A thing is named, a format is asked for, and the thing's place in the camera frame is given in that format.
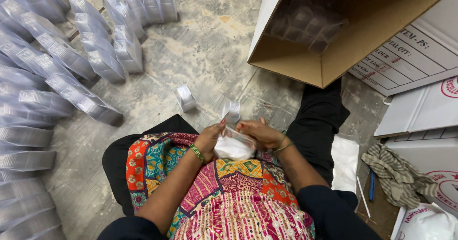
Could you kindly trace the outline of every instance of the white plastic sack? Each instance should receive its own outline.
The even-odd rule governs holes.
[[[351,140],[334,137],[331,155],[334,160],[332,190],[356,193],[356,168],[359,145]]]
[[[391,240],[456,240],[457,225],[457,219],[435,203],[401,207]]]

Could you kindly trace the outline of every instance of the cardboard box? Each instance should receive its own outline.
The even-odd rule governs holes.
[[[263,35],[280,1],[262,0],[247,62],[324,88],[440,0],[312,0],[332,4],[350,21],[321,56]]]
[[[394,136],[386,146],[438,184],[437,197],[425,196],[458,218],[458,127]]]
[[[458,125],[458,76],[396,94],[375,138]]]
[[[458,74],[458,0],[441,0],[349,71],[383,95]]]

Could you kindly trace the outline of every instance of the hand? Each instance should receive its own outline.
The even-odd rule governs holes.
[[[266,149],[275,148],[284,137],[282,133],[267,126],[264,118],[261,118],[260,121],[240,121],[235,126],[235,131],[253,137]]]
[[[226,120],[223,119],[219,124],[206,127],[194,142],[194,145],[200,151],[206,163],[213,159],[213,149],[215,148],[218,136],[223,131],[225,125]]]

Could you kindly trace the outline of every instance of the woman's right hand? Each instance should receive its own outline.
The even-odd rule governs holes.
[[[284,135],[274,128],[266,125],[266,120],[243,120],[237,123],[235,131],[244,133],[256,139],[266,149],[272,149],[279,145]]]

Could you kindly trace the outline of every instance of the striped cloth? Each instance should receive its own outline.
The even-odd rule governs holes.
[[[417,171],[408,161],[381,143],[369,148],[361,159],[378,175],[388,202],[394,206],[409,209],[418,207],[420,198],[415,192],[437,196],[439,185],[431,177]]]

